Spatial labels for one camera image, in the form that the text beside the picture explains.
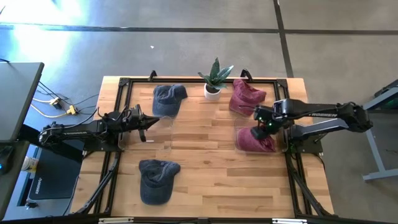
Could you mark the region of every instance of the gray floor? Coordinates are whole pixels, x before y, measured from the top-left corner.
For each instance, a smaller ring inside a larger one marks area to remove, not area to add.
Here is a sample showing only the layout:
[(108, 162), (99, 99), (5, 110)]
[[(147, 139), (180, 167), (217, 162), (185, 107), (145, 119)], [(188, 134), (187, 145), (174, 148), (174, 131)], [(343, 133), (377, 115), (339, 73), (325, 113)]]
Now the gray floor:
[[(397, 29), (395, 0), (280, 0), (286, 29)], [(111, 27), (277, 28), (271, 0), (12, 1), (0, 22)], [(294, 77), (305, 79), (310, 102), (365, 103), (398, 78), (397, 36), (287, 35)], [(0, 30), (0, 58), (42, 61), (42, 82), (73, 101), (96, 94), (104, 75), (196, 75), (215, 57), (247, 68), (255, 77), (286, 77), (278, 34), (44, 31), (20, 26)], [(84, 104), (95, 105), (96, 99)], [(38, 105), (46, 113), (58, 111)], [(74, 123), (84, 116), (61, 118)], [(27, 124), (51, 122), (34, 110)], [(398, 221), (398, 178), (362, 181), (376, 171), (364, 134), (327, 135), (326, 175), (335, 213), (341, 217)], [(397, 154), (391, 154), (398, 161)], [(66, 201), (41, 202), (27, 217), (59, 215)], [(7, 218), (15, 218), (9, 210)]]

